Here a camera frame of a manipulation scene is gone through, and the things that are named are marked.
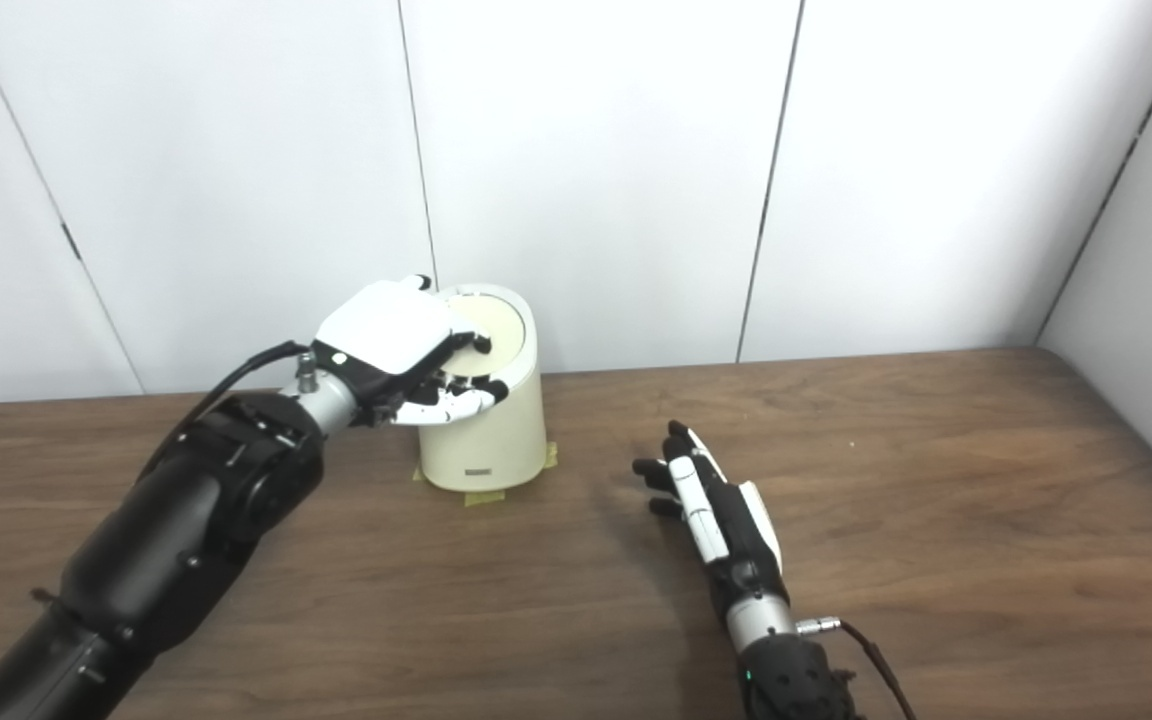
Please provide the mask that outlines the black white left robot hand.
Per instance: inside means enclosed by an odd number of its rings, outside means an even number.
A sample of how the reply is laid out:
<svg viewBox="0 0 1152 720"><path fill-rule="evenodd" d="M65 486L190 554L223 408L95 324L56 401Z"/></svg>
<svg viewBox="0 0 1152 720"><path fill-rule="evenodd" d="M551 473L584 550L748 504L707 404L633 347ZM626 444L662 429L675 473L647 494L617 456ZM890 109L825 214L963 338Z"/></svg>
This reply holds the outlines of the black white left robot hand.
<svg viewBox="0 0 1152 720"><path fill-rule="evenodd" d="M310 350L344 397L346 427L448 425L511 396L503 379L444 373L458 351L488 354L493 340L431 286L426 275L367 285L317 329Z"/></svg>

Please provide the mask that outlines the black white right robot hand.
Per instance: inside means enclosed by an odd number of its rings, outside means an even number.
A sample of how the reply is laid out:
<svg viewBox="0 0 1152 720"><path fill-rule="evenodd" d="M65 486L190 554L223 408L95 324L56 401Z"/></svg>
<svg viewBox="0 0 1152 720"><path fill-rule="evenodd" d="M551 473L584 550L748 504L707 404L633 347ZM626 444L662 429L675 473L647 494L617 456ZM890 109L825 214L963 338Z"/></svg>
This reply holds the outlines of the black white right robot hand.
<svg viewBox="0 0 1152 720"><path fill-rule="evenodd" d="M668 420L662 457L641 457L632 473L655 497L650 514L685 526L700 559L710 602L723 617L736 602L790 602L780 541L755 483L732 483L694 429Z"/></svg>

